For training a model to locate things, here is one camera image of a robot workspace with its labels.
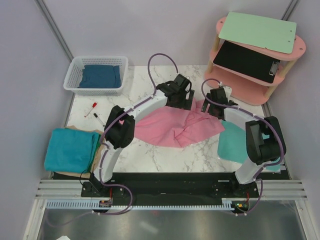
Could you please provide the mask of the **pink t-shirt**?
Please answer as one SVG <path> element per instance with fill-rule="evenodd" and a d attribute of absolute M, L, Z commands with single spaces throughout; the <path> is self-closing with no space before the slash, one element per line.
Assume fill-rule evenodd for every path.
<path fill-rule="evenodd" d="M 134 137 L 151 145 L 185 148 L 222 133 L 221 121 L 201 112 L 204 100 L 193 100 L 191 110 L 161 107 L 135 124 Z"/>

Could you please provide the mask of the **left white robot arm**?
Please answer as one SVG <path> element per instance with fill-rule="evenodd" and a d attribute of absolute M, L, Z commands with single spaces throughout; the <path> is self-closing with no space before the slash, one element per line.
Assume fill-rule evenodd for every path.
<path fill-rule="evenodd" d="M 115 164 L 122 150 L 133 141 L 135 126 L 140 120 L 165 106 L 189 111 L 194 92 L 191 81 L 178 74 L 174 80 L 157 85 L 152 94 L 130 106 L 114 106 L 101 136 L 104 153 L 90 174 L 92 191 L 99 197 L 109 193 L 112 184 L 108 181 L 112 178 Z"/>

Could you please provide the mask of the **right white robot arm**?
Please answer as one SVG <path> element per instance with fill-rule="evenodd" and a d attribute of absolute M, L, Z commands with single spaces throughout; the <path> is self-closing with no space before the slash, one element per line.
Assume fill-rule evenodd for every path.
<path fill-rule="evenodd" d="M 277 117 L 263 118 L 242 109 L 227 98 L 223 87 L 213 88 L 206 94 L 201 111 L 245 131 L 247 159 L 232 174 L 229 191 L 233 196 L 242 196 L 263 168 L 275 166 L 284 158 L 287 148 Z"/>

